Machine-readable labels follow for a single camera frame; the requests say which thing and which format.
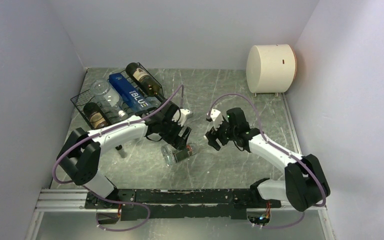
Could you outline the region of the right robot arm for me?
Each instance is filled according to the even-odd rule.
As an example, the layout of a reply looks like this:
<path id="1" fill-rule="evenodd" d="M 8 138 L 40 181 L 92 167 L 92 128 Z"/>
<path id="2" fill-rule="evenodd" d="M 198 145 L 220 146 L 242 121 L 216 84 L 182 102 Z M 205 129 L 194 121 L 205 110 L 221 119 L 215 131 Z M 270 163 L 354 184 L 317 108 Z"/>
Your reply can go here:
<path id="1" fill-rule="evenodd" d="M 213 124 L 205 133 L 208 145 L 219 151 L 229 142 L 240 150 L 262 157 L 283 172 L 283 180 L 262 178 L 250 186 L 250 202 L 262 207 L 269 200 L 286 201 L 304 212 L 313 206 L 326 203 L 331 190 L 319 159 L 313 155 L 302 155 L 270 139 L 259 128 L 251 128 L 243 110 L 231 108 L 226 116 L 214 108 L 207 121 Z"/>

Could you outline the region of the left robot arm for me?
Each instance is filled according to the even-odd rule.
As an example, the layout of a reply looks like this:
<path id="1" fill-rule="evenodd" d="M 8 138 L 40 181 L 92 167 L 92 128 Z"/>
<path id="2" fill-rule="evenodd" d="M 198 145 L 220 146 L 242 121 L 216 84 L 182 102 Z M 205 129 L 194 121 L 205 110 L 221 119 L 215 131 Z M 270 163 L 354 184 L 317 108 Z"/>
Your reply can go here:
<path id="1" fill-rule="evenodd" d="M 56 168 L 61 167 L 70 182 L 93 192 L 104 207 L 112 208 L 118 203 L 119 191 L 99 172 L 101 156 L 126 142 L 150 135 L 158 135 L 176 150 L 183 150 L 191 132 L 185 123 L 192 114 L 189 109 L 169 102 L 152 112 L 141 111 L 101 129 L 85 131 L 77 128 L 71 132 L 58 154 L 52 169 L 53 179 L 58 180 Z"/>

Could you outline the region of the clear bottle white cap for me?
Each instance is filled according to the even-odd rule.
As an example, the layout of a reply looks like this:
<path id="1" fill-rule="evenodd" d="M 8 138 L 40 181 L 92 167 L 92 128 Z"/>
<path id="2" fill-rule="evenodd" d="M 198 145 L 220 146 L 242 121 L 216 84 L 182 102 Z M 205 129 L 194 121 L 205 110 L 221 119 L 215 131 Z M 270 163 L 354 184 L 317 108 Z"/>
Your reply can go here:
<path id="1" fill-rule="evenodd" d="M 108 80 L 96 79 L 89 87 L 95 99 L 101 103 L 105 111 L 117 120 L 124 121 L 129 116 L 122 109 L 123 99 Z"/>

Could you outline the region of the green wine bottle black neck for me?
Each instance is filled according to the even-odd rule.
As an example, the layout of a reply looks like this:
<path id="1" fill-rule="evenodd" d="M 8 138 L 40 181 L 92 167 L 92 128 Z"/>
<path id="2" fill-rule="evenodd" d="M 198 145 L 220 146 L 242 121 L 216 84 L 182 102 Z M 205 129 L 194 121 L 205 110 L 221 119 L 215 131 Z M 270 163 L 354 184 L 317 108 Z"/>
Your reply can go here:
<path id="1" fill-rule="evenodd" d="M 159 107 L 166 102 L 162 85 L 140 64 L 129 63 L 125 72 L 136 83 L 139 91 L 152 106 Z"/>

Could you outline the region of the green wine bottle silver neck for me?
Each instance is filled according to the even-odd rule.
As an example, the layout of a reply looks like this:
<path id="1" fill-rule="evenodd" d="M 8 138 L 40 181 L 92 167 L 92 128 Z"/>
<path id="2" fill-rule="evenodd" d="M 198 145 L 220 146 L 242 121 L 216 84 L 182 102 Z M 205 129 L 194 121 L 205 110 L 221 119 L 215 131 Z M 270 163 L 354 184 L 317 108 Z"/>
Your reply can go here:
<path id="1" fill-rule="evenodd" d="M 88 102 L 83 107 L 83 113 L 90 123 L 91 130 L 99 130 L 112 125 L 112 120 L 109 119 L 107 113 L 95 102 Z M 127 152 L 122 145 L 118 145 L 113 150 L 117 151 L 119 156 L 124 159 L 127 157 Z M 110 149 L 101 150 L 101 156 L 108 152 Z"/>

